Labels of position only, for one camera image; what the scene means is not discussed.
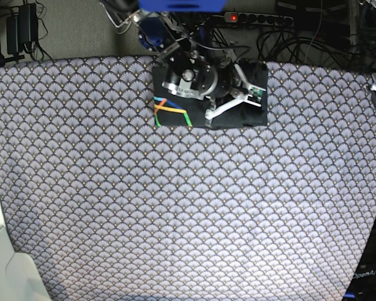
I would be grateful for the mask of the black power adapter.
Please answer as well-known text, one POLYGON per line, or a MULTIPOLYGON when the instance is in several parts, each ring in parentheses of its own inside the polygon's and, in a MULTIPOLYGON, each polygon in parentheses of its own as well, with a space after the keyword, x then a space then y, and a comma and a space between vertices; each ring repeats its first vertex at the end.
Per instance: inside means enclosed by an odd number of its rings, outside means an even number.
POLYGON ((23 51, 33 52, 33 44, 38 41, 38 16, 36 3, 25 3, 16 13, 6 18, 7 53, 18 55, 23 51))

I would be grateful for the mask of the black power strip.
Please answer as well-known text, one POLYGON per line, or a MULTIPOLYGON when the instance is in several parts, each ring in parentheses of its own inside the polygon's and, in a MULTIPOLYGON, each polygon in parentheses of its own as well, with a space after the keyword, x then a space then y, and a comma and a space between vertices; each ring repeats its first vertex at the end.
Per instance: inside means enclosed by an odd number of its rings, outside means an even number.
POLYGON ((229 24, 284 26, 286 28, 295 25, 295 21, 292 17, 274 14, 226 12, 223 18, 225 22, 229 24))

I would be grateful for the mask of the fan-patterned table cloth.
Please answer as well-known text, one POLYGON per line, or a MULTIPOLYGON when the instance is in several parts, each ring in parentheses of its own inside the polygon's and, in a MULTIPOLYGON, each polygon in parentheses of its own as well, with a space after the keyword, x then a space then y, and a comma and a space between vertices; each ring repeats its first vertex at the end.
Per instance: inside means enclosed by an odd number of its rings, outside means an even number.
POLYGON ((341 300, 376 218, 370 75, 268 63, 266 125, 167 126, 149 56, 0 68, 0 199, 54 300, 341 300))

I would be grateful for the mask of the white plastic bin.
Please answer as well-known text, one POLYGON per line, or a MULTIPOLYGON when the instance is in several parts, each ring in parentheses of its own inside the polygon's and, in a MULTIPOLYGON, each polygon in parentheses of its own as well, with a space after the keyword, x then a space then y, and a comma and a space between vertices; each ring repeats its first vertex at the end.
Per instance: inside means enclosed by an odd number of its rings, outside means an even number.
POLYGON ((33 259, 14 250, 0 227, 0 300, 50 300, 33 259))

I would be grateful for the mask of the black OpenArm base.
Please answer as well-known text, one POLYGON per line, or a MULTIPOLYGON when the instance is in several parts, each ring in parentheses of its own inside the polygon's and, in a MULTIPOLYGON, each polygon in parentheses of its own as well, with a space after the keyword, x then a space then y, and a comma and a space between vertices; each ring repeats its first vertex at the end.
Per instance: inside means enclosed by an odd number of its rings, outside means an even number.
POLYGON ((376 219, 344 300, 376 300, 376 219))

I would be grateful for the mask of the dark grey T-shirt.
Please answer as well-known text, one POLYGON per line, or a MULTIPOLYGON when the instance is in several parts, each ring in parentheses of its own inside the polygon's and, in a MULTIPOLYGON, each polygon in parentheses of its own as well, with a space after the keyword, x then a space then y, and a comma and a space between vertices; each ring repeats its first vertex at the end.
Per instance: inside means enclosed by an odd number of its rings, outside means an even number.
POLYGON ((154 117, 157 126, 189 126, 209 129, 235 129, 264 126, 268 122, 266 91, 259 98, 260 106, 242 102, 215 116, 213 111, 233 100, 232 95, 203 100, 181 98, 162 87, 164 67, 154 67, 154 117))

